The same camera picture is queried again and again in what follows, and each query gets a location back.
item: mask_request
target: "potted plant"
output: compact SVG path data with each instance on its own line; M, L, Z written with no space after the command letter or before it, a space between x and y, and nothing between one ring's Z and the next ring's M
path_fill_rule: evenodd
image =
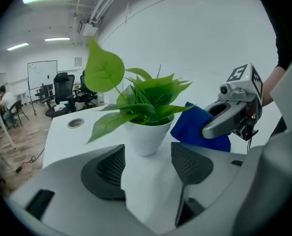
M101 49L93 38L89 38L89 51L86 86L95 92L117 90L116 104L101 111L120 111L108 113L96 121L88 142L127 123L132 145L138 146L136 152L143 156L155 153L171 126L174 114L192 107L170 105L191 83L173 79L174 74L154 79L143 69L125 69L117 55ZM136 74L136 79L126 78L131 84L120 92L116 86L122 81L125 71Z

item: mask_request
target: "wooden floor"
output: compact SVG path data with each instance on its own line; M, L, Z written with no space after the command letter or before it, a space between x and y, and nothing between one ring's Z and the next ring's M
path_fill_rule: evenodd
M45 116L48 107L45 104L34 103L36 116L31 105L22 107L23 112L30 119L20 114L20 123L10 128L8 133L16 145L11 149L8 139L0 129L0 175L6 181L6 187L11 193L20 187L29 178L37 174L43 165L43 153L34 163L25 163L21 172L15 170L23 162L30 161L32 156L37 157L45 147L45 142L52 119Z

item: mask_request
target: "blue cloth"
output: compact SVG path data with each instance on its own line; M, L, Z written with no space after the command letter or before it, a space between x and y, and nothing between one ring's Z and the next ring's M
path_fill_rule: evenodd
M182 143L230 152L231 143L228 135L214 139L205 139L201 136L202 127L212 118L213 116L206 110L198 106L192 107L181 114L171 130L171 135Z

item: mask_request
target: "whiteboard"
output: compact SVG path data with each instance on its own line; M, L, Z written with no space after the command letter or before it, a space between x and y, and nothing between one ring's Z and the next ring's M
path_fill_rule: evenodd
M28 63L30 90L54 83L57 75L57 60Z

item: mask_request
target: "circular hole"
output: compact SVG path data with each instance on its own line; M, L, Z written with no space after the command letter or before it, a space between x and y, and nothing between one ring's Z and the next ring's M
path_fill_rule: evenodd
M74 120L71 120L69 123L68 123L68 128L77 128L77 127L80 127L85 121L81 118L78 118L78 119L74 119Z

